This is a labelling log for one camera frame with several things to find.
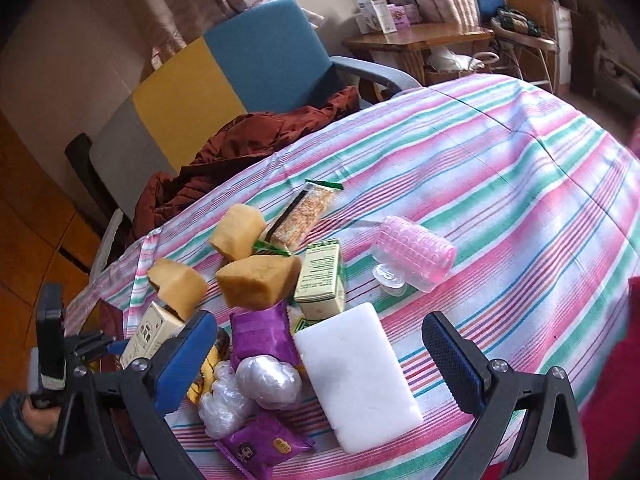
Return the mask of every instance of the floor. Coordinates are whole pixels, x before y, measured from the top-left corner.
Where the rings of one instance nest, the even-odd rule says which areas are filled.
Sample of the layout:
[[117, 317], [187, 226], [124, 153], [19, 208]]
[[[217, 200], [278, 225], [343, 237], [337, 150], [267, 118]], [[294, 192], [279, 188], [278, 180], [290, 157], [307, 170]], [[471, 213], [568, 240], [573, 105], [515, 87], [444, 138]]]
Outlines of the floor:
[[596, 121], [620, 143], [627, 145], [631, 136], [633, 119], [594, 98], [583, 97], [573, 92], [561, 95], [560, 98]]
[[0, 112], [0, 402], [26, 386], [42, 283], [61, 283], [67, 306], [99, 243]]

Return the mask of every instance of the blue chair backrest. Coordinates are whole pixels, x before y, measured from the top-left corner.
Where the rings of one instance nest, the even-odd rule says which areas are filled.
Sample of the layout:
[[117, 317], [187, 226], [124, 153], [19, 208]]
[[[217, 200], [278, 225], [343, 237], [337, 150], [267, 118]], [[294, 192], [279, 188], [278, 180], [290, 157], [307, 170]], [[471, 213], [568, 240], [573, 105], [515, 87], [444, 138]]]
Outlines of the blue chair backrest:
[[249, 112], [321, 106], [343, 88], [318, 35], [295, 0], [273, 0], [204, 34]]
[[480, 21], [488, 23], [498, 13], [498, 9], [503, 9], [507, 6], [507, 0], [476, 0], [476, 5], [478, 6]]

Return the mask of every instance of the striped tablecloth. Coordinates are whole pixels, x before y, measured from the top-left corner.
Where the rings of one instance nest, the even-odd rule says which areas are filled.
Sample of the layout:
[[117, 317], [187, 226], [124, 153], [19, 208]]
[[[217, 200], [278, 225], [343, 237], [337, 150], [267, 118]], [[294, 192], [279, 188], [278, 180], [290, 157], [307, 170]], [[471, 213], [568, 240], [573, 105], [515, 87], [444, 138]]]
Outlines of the striped tablecloth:
[[[344, 183], [306, 242], [340, 238], [348, 305], [370, 301], [380, 313], [424, 424], [386, 446], [346, 455], [318, 401], [308, 398], [286, 420], [315, 438], [316, 451], [281, 464], [274, 478], [436, 474], [470, 419], [422, 345], [420, 324], [432, 310], [516, 370], [561, 365], [585, 404], [625, 330], [626, 280], [640, 271], [640, 162], [560, 99], [497, 75], [398, 96], [243, 171], [109, 267], [69, 307], [67, 331], [76, 332], [104, 298], [125, 311], [130, 335], [156, 297], [145, 275], [161, 256], [210, 279], [203, 306], [228, 328], [229, 309], [213, 280], [220, 257], [207, 243], [212, 229], [237, 202], [271, 219], [305, 178]], [[394, 298], [376, 286], [369, 246], [387, 215], [420, 222], [457, 245], [449, 279], [431, 294], [410, 288]], [[207, 479], [240, 478], [188, 401], [166, 420]], [[506, 457], [517, 422], [497, 460]]]

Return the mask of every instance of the white box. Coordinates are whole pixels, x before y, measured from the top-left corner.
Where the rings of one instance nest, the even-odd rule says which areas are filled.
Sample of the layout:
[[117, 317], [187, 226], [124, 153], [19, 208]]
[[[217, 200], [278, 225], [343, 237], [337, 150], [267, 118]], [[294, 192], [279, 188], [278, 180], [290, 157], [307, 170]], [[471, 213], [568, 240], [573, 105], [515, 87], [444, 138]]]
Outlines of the white box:
[[378, 30], [383, 34], [398, 31], [386, 0], [358, 0], [358, 8], [367, 25], [373, 30]]
[[321, 321], [344, 310], [340, 240], [324, 240], [306, 247], [293, 299], [309, 321]]
[[182, 327], [180, 319], [152, 301], [120, 357], [122, 368], [139, 357], [151, 359], [162, 343], [178, 335]]

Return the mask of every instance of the person's hand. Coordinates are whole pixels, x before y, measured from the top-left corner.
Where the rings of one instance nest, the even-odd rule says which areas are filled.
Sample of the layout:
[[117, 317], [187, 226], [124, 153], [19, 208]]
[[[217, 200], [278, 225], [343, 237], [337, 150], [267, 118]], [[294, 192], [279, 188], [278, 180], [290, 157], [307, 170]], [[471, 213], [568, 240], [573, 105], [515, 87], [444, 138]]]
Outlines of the person's hand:
[[47, 408], [36, 410], [31, 405], [31, 399], [27, 396], [22, 404], [22, 420], [34, 435], [42, 438], [50, 438], [56, 433], [60, 418], [60, 408]]

